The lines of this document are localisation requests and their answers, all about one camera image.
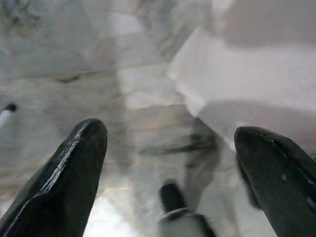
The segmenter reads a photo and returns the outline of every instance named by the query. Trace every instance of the crutch tip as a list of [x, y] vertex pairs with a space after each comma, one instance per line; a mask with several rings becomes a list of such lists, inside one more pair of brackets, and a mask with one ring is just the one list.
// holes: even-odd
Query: crutch tip
[[11, 112], [16, 112], [17, 108], [18, 107], [15, 103], [10, 103], [3, 110], [9, 110]]

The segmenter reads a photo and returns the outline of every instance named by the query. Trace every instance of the white pole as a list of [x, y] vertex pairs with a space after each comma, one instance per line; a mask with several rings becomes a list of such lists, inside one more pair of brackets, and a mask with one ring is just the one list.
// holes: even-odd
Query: white pole
[[0, 128], [5, 124], [5, 122], [11, 117], [11, 115], [16, 112], [16, 104], [8, 104], [3, 111], [0, 113]]

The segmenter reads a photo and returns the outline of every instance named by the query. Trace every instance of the marble floor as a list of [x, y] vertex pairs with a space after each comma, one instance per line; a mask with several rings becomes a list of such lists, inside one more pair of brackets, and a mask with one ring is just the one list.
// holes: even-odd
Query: marble floor
[[[64, 28], [55, 29], [55, 42], [70, 51], [10, 42], [21, 73], [49, 76], [0, 80], [0, 105], [19, 106], [0, 130], [0, 215], [78, 122], [98, 118], [108, 128], [109, 143], [85, 237], [159, 236], [158, 190], [167, 179], [177, 180], [190, 208], [208, 218], [218, 237], [274, 237], [266, 235], [271, 227], [247, 201], [234, 152], [187, 112], [166, 76], [168, 63], [133, 14], [137, 1], [115, 0], [105, 7], [98, 2], [82, 0]], [[69, 4], [77, 9], [74, 1]], [[107, 14], [99, 12], [104, 8]], [[99, 40], [91, 45], [88, 26], [67, 27], [82, 9], [97, 29]], [[70, 14], [50, 11], [60, 21]], [[62, 37], [70, 30], [83, 30], [86, 38]], [[82, 50], [73, 54], [76, 46]], [[76, 73], [51, 75], [57, 69]], [[188, 149], [192, 143], [202, 146]]]

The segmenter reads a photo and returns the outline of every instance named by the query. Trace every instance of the white wall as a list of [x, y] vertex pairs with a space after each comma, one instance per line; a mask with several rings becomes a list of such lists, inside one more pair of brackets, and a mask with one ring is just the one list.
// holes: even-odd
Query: white wall
[[190, 111], [233, 144], [240, 125], [263, 126], [316, 151], [316, 3], [213, 1], [170, 76]]

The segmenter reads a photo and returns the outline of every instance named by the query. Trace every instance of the black rubber tip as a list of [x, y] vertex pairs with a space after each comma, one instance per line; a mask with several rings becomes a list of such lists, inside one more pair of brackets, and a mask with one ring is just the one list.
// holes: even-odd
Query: black rubber tip
[[15, 112], [17, 110], [17, 105], [14, 103], [8, 104], [3, 110], [10, 110], [11, 112]]
[[168, 180], [164, 183], [160, 190], [160, 197], [166, 213], [187, 207], [181, 191], [173, 180]]

